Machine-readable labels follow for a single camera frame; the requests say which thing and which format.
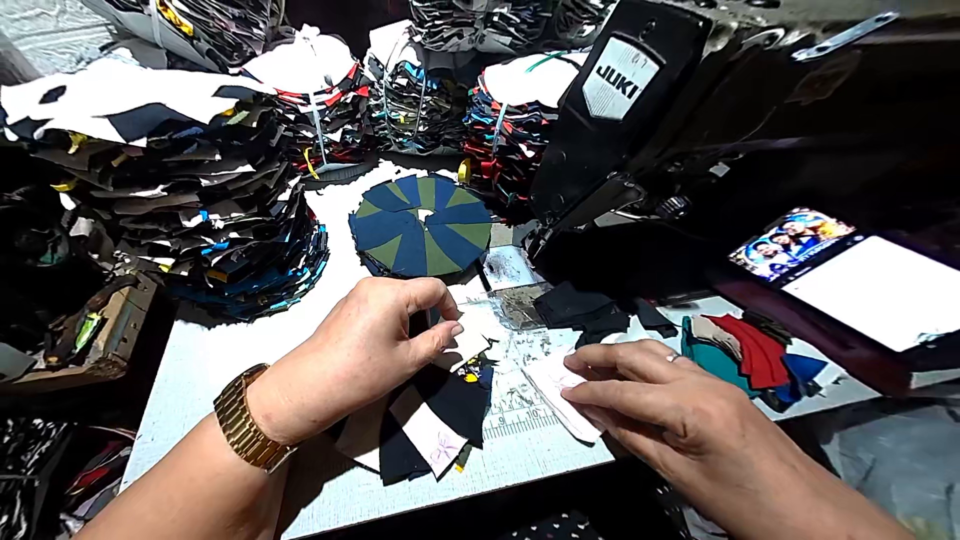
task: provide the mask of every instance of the metal bracket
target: metal bracket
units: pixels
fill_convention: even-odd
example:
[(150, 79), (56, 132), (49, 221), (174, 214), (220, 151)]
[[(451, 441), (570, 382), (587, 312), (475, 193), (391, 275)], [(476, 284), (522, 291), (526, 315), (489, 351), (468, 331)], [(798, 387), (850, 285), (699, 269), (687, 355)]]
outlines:
[(824, 55), (827, 55), (840, 47), (857, 41), (861, 37), (866, 36), (870, 32), (889, 24), (897, 19), (900, 16), (900, 12), (884, 12), (877, 16), (870, 17), (869, 19), (861, 22), (860, 24), (845, 30), (840, 34), (837, 34), (834, 37), (825, 39), (822, 43), (814, 45), (809, 49), (801, 49), (793, 53), (793, 60), (795, 61), (811, 61), (816, 60)]

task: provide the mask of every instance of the left hand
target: left hand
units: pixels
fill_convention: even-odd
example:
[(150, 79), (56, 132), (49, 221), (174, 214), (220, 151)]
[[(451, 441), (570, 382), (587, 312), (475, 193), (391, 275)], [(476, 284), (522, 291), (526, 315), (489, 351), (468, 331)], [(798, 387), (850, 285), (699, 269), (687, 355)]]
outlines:
[[(410, 315), (431, 307), (446, 322), (411, 339)], [(250, 386), (251, 416), (272, 440), (299, 443), (412, 377), (463, 332), (458, 318), (440, 280), (366, 278)]]

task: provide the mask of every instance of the forearm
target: forearm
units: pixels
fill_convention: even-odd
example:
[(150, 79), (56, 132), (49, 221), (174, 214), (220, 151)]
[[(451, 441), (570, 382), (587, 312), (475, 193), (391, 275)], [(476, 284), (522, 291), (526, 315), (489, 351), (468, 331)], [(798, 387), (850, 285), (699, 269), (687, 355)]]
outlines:
[(268, 540), (286, 476), (286, 466), (267, 475), (241, 459), (210, 414), (78, 540)]

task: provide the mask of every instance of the juki logo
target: juki logo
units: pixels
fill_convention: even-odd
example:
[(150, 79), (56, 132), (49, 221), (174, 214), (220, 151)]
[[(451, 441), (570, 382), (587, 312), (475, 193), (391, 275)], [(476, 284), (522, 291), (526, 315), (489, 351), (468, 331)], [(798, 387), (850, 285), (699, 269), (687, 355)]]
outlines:
[(627, 99), (634, 99), (634, 94), (640, 89), (640, 87), (623, 76), (622, 73), (617, 73), (612, 66), (598, 66), (597, 75), (603, 78), (604, 81), (610, 83), (614, 88), (620, 90), (620, 92), (627, 96)]

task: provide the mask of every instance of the teal fabric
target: teal fabric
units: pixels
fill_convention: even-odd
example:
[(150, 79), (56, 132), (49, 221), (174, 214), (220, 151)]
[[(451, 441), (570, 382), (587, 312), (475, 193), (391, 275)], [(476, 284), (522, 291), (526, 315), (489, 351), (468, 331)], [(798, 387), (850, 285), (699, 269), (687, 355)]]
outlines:
[(706, 341), (697, 339), (690, 331), (690, 318), (684, 317), (684, 335), (681, 336), (681, 354), (690, 358), (715, 377), (725, 380), (746, 392), (751, 398), (760, 393), (750, 388), (750, 382), (740, 375), (736, 360), (727, 353)]

